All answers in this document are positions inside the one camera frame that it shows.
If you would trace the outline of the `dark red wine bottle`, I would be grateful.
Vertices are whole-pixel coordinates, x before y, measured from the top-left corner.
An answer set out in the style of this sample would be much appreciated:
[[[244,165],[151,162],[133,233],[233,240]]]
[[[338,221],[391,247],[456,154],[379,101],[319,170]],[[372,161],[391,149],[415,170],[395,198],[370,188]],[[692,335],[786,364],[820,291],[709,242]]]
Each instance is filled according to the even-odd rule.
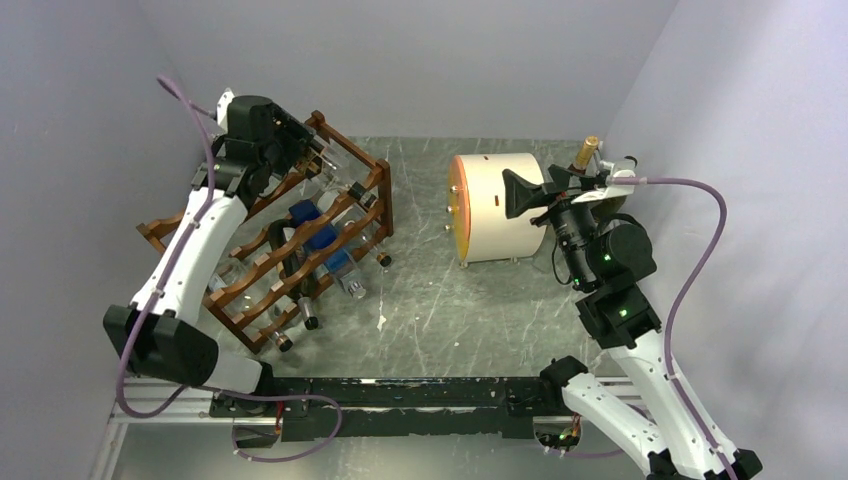
[[[597,136],[587,136],[570,164],[569,170],[578,174],[584,174],[593,160],[599,145],[600,139]]]

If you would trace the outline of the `clear whisky bottle black label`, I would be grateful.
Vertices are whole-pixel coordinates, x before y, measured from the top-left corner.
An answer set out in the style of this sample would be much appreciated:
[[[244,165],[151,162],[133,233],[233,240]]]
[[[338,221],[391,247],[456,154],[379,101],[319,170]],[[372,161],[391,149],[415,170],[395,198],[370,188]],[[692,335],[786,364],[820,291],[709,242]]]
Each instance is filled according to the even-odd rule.
[[[345,157],[329,144],[317,139],[313,139],[304,150],[296,169],[322,191],[348,194],[365,210],[370,209],[377,200],[354,177]]]

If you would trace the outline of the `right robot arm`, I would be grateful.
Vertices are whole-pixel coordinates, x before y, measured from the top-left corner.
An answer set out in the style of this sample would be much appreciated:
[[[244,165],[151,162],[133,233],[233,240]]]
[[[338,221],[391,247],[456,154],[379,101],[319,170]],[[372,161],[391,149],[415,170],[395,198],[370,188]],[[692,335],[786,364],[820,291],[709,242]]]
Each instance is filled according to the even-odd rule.
[[[595,203],[631,195],[644,179],[612,166],[592,176],[553,166],[546,183],[504,170],[505,215],[535,210],[535,226],[550,225],[569,271],[589,336],[623,370],[644,403],[637,410],[608,392],[574,357],[540,374],[542,406],[568,409],[593,424],[648,479],[751,479],[763,465],[723,433],[673,356],[672,319],[661,319],[639,282],[656,269],[645,228],[633,217],[596,220]]]

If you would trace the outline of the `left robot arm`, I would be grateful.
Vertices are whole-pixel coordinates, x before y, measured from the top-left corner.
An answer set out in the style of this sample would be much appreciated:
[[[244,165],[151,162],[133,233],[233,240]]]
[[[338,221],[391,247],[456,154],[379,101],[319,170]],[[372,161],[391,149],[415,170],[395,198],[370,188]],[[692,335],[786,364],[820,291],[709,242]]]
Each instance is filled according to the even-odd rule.
[[[271,177],[289,172],[314,132],[257,95],[223,96],[217,120],[225,132],[192,180],[171,243],[132,300],[107,309],[103,325],[128,371],[237,392],[237,403],[261,416],[277,400],[277,388],[264,380],[268,367],[224,351],[196,323],[224,248]]]

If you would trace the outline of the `brown wooden wine rack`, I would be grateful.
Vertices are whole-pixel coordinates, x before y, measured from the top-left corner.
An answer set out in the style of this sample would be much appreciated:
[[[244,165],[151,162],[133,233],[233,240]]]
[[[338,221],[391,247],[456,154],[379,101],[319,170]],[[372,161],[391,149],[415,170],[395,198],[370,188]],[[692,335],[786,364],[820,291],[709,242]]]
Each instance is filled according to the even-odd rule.
[[[354,177],[377,200],[365,210],[348,194],[322,191],[295,168],[285,177],[271,177],[224,248],[201,306],[253,353],[267,345],[280,351],[291,348],[293,339],[286,327],[295,318],[304,318],[289,290],[305,275],[314,273],[317,280],[313,302],[331,284],[360,298],[365,289],[358,261],[373,253],[381,265],[391,262],[380,246],[393,231],[387,164],[327,126],[319,112],[301,122],[315,130],[314,139],[345,157]],[[140,226],[141,234],[162,256],[184,213],[185,209]],[[291,220],[295,234],[285,246],[272,250],[268,227],[280,219]],[[277,265],[297,246],[306,249],[307,259],[296,274],[281,280]]]

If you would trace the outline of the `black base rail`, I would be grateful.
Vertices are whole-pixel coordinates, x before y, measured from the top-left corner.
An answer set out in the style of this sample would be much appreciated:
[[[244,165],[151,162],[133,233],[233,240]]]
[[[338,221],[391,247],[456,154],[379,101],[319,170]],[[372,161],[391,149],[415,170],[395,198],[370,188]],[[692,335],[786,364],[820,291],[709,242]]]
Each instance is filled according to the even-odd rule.
[[[340,437],[496,434],[532,439],[558,434],[572,413],[537,377],[320,378],[282,377],[280,405],[254,406],[189,388],[153,417],[158,424],[222,424],[248,428],[268,445]]]

